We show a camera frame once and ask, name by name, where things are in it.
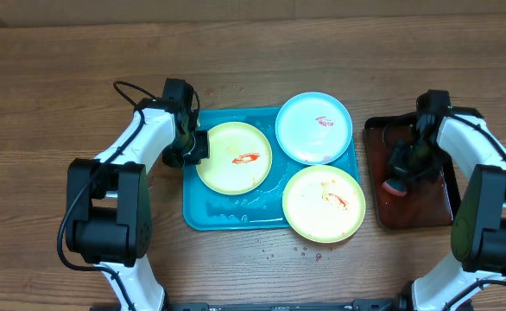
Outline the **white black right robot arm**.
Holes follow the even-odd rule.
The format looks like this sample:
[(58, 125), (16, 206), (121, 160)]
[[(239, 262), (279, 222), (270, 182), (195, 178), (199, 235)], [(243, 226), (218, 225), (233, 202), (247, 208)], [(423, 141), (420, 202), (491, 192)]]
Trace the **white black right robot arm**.
[(403, 196), (417, 181), (435, 178), (453, 160), (468, 180), (452, 222), (451, 251), (408, 284), (394, 310), (469, 310), (490, 285), (506, 287), (506, 148), (474, 108), (453, 106), (447, 91), (416, 100), (414, 139), (396, 143), (383, 189)]

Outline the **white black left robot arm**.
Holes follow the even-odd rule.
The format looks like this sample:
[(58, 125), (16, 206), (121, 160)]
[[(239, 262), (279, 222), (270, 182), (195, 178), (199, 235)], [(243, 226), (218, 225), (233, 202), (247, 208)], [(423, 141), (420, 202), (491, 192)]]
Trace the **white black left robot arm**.
[(156, 162), (170, 168), (208, 158), (198, 126), (200, 103), (183, 79), (167, 79), (161, 96), (132, 101), (133, 119), (121, 136), (92, 159), (67, 170), (66, 212), (56, 250), (70, 270), (100, 272), (120, 310), (168, 310), (165, 289), (147, 257), (153, 236), (148, 174)]

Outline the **pink green round sponge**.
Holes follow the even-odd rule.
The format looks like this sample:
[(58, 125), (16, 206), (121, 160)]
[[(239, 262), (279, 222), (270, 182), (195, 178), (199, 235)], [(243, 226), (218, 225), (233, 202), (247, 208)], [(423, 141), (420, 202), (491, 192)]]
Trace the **pink green round sponge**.
[(397, 197), (403, 197), (408, 192), (406, 182), (394, 178), (389, 178), (386, 181), (384, 181), (382, 183), (382, 188), (388, 193)]

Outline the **yellow plate with red stain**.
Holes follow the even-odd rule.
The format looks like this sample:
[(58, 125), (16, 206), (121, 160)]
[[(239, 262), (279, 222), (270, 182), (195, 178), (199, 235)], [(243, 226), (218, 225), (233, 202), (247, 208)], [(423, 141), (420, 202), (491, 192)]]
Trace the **yellow plate with red stain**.
[(196, 166), (199, 178), (219, 194), (239, 195), (268, 177), (273, 153), (268, 138), (244, 122), (226, 122), (207, 131), (209, 157)]

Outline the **light blue plate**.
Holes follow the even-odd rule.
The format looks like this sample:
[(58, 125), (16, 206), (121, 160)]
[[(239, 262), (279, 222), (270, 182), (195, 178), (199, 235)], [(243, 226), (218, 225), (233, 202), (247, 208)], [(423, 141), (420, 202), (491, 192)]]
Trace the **light blue plate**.
[(284, 153), (306, 165), (337, 160), (351, 145), (352, 119), (345, 106), (323, 92), (289, 99), (275, 118), (275, 136)]

